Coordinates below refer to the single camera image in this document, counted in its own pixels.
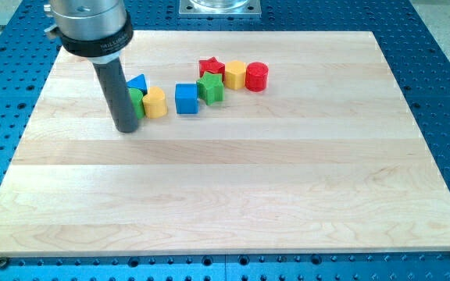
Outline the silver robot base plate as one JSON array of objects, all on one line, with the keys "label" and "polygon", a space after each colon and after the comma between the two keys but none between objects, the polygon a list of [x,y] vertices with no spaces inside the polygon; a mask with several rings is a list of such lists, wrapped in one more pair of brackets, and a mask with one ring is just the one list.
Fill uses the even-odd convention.
[{"label": "silver robot base plate", "polygon": [[260,18],[260,0],[180,0],[180,18]]}]

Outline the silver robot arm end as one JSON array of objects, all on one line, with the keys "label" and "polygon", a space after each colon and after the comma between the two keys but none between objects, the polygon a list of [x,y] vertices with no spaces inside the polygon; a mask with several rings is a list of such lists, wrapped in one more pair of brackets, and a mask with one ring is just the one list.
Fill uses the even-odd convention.
[{"label": "silver robot arm end", "polygon": [[134,35],[123,0],[49,0],[44,12],[55,21],[47,37],[94,64],[118,59]]}]

